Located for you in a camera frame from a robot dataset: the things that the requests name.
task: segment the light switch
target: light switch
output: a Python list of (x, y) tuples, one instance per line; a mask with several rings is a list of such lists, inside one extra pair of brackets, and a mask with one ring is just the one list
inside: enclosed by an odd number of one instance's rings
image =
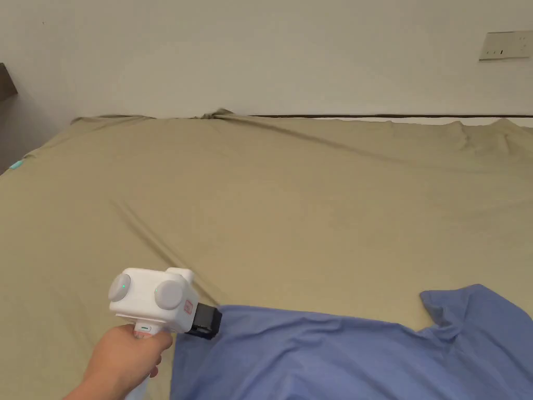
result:
[(533, 30), (489, 32), (479, 56), (480, 61), (528, 58), (533, 53)]

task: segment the white device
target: white device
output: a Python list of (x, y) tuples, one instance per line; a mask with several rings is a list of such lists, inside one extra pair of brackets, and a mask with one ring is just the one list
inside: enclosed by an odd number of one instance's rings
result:
[[(190, 269), (156, 271), (126, 268), (109, 288), (109, 309), (135, 322), (134, 335), (139, 339), (155, 335), (163, 328), (211, 339), (218, 333), (222, 315), (216, 308), (198, 303), (198, 293), (192, 287), (193, 278), (194, 273)], [(196, 315), (199, 305), (203, 316)], [(195, 316), (202, 321), (193, 326)], [(133, 389), (125, 400), (141, 400), (147, 382), (148, 378)]]

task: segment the hand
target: hand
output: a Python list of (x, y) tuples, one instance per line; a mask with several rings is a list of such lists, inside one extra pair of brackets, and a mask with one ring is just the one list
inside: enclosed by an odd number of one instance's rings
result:
[(100, 339), (84, 381), (104, 381), (111, 384), (117, 396), (124, 397), (147, 376), (157, 375), (161, 353), (172, 345), (172, 336), (162, 330), (151, 338), (136, 339), (133, 325), (117, 326)]

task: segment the khaki bed sheet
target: khaki bed sheet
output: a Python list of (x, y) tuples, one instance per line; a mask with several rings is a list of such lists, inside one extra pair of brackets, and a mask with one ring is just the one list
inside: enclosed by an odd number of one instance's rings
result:
[(533, 312), (533, 131), (507, 120), (81, 118), (0, 193), (9, 399), (77, 384), (126, 267), (192, 268), (211, 303), (414, 329), (428, 289), (482, 283)]

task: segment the wall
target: wall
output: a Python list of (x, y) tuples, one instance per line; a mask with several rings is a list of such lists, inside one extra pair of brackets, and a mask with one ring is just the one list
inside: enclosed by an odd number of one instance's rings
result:
[(79, 115), (532, 114), (532, 62), (477, 62), (486, 32), (531, 15), (531, 0), (3, 0), (20, 95), (0, 109), (0, 160)]

